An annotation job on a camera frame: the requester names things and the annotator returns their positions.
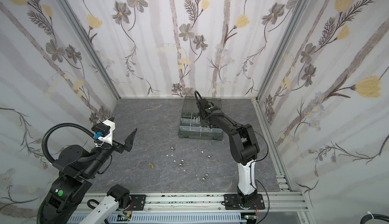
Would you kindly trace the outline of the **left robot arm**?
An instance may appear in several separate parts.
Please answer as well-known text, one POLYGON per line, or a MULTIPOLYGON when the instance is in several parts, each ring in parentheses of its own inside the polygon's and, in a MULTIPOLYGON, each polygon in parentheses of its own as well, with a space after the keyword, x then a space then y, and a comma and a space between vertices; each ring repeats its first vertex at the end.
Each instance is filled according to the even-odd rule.
POLYGON ((92 126, 91 130, 75 123, 61 123, 50 128, 42 139, 44 157, 59 171, 58 178, 39 206, 36 216, 38 224, 66 224, 85 194, 91 188, 91 179, 103 174, 101 167, 112 160, 112 153, 131 151, 137 129, 125 139, 124 144, 113 140, 115 123, 113 118, 92 126), (57 159, 48 150, 48 140, 52 133, 64 127, 72 127, 92 138, 95 147, 87 151, 80 145, 66 147, 57 159))

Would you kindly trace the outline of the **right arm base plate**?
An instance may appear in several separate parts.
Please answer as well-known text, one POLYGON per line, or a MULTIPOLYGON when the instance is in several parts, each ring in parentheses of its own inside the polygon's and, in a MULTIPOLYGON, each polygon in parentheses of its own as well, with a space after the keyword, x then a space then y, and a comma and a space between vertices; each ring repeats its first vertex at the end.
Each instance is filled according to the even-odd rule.
POLYGON ((249 195, 248 198, 240 194, 225 194, 222 205, 226 210, 265 210, 265 203, 261 194, 249 195))

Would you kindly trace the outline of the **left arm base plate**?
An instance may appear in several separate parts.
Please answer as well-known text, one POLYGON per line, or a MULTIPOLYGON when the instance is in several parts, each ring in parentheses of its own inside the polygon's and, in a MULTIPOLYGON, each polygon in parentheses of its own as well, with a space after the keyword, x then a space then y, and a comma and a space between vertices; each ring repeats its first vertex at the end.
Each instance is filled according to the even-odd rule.
POLYGON ((146 195, 134 195, 131 194, 131 204, 128 210, 131 211, 143 211, 145 202, 146 202, 146 195))

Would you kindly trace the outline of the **green compartment organizer box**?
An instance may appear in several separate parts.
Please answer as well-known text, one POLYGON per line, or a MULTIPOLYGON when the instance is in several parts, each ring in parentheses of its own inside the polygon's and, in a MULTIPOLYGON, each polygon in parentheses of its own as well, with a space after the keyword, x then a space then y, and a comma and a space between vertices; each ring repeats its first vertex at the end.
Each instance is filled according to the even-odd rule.
POLYGON ((181 139, 222 141, 223 131, 215 127, 203 126, 195 96, 186 96, 180 117, 178 137, 181 139))

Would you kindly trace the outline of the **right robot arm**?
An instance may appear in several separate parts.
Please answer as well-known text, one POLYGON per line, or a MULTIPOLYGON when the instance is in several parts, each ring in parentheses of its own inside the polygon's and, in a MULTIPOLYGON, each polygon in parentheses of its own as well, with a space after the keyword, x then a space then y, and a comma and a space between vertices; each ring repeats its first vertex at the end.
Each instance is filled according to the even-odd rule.
POLYGON ((237 200, 228 206, 249 209, 255 204, 258 189, 255 184, 255 163, 260 153, 256 132, 250 124, 241 124, 223 113, 222 109, 194 92, 203 127, 221 129, 229 137, 230 153, 238 165, 237 200))

